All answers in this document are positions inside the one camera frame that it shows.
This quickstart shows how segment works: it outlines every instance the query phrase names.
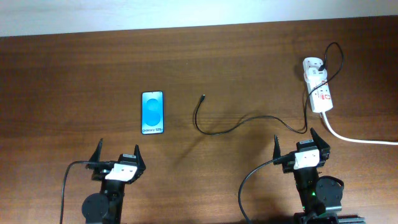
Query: phone screen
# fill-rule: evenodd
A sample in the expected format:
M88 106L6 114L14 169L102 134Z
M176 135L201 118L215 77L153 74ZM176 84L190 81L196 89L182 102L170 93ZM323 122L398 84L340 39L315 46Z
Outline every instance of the phone screen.
M163 92L152 91L142 94L142 134L164 132Z

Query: white wall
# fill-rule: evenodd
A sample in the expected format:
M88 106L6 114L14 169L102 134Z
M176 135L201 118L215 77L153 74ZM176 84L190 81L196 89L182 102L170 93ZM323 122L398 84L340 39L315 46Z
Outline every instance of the white wall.
M397 0L0 0L0 36L394 14Z

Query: power strip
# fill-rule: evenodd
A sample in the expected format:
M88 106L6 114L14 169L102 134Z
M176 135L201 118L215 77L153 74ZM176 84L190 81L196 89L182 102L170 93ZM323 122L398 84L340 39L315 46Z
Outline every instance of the power strip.
M303 61L304 80L307 83L308 93L327 81L326 69L319 71L323 65L320 58L308 57ZM333 108L328 84L324 84L310 95L311 109L314 113L321 113Z

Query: white power strip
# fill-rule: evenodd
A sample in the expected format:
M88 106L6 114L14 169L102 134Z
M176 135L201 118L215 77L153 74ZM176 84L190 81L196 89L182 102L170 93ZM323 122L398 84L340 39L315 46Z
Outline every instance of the white power strip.
M303 67L304 67L304 80L307 83L308 93L322 85L327 81L328 73L326 69L319 71L319 68L323 64L323 61L320 58L309 57L304 59ZM328 118L326 117L326 111L333 108L333 103L331 102L331 95L328 84L324 84L323 86L317 88L310 95L311 109L314 113L319 113L323 118L323 122L332 133L332 135L336 136L339 139L357 142L357 143L369 143L369 144L386 144L398 146L398 142L388 142L388 141L369 141L369 140L359 140L359 139L350 139L337 134L330 126Z

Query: wood grain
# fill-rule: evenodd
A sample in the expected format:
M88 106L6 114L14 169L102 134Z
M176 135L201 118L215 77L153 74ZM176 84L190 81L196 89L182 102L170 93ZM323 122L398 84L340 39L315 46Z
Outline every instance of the wood grain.
M257 120L223 136L243 116L271 114L303 125L302 60L337 41L343 71L330 83L331 125L343 136L396 141L398 17L273 22L178 29L8 37L0 40L0 223L57 223L63 174L89 159L104 138L103 160L140 145L144 175L126 187L124 223L234 223L243 219L243 177L310 134ZM330 72L340 62L330 50ZM165 95L165 133L143 136L141 93ZM320 171L346 184L341 214L397 223L398 148L334 138L317 114L310 127L331 145ZM66 187L65 223L84 223L81 204L100 189L76 166ZM250 217L302 210L293 175L266 167L244 188Z

